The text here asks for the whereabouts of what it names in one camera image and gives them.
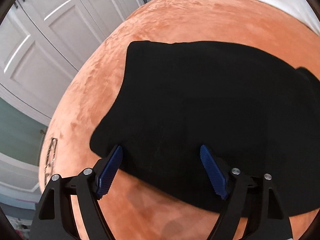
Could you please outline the black pants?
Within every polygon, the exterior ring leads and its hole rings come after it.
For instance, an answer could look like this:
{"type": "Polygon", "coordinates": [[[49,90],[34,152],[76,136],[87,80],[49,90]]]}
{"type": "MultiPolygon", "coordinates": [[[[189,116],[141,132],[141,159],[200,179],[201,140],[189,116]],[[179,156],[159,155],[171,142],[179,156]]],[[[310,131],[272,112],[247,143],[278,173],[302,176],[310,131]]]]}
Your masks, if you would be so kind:
{"type": "Polygon", "coordinates": [[[257,48],[136,41],[90,149],[123,148],[121,169],[188,204],[220,212],[200,148],[266,173],[288,215],[319,208],[319,79],[257,48]]]}

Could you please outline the orange bed blanket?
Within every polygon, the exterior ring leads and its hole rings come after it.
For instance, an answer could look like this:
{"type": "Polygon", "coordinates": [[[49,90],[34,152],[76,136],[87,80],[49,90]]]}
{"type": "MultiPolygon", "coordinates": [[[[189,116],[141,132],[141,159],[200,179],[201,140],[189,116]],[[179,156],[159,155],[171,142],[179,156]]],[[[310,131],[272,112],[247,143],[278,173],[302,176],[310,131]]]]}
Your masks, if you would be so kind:
{"type": "MultiPolygon", "coordinates": [[[[132,41],[234,42],[264,50],[319,76],[319,37],[285,12],[256,0],[153,0],[138,8],[93,53],[67,88],[48,127],[39,166],[57,139],[53,172],[92,167],[90,137],[114,103],[132,41]]],[[[116,239],[206,239],[218,214],[177,200],[119,171],[99,205],[116,239]]]]}

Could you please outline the white wardrobe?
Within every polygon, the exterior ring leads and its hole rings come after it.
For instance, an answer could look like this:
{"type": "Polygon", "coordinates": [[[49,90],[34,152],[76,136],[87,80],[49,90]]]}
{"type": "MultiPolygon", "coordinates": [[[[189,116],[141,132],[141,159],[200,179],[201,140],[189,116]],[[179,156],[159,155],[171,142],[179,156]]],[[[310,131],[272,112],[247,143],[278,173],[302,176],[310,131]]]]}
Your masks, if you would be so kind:
{"type": "Polygon", "coordinates": [[[87,59],[143,0],[15,0],[1,23],[1,98],[48,125],[87,59]]]}

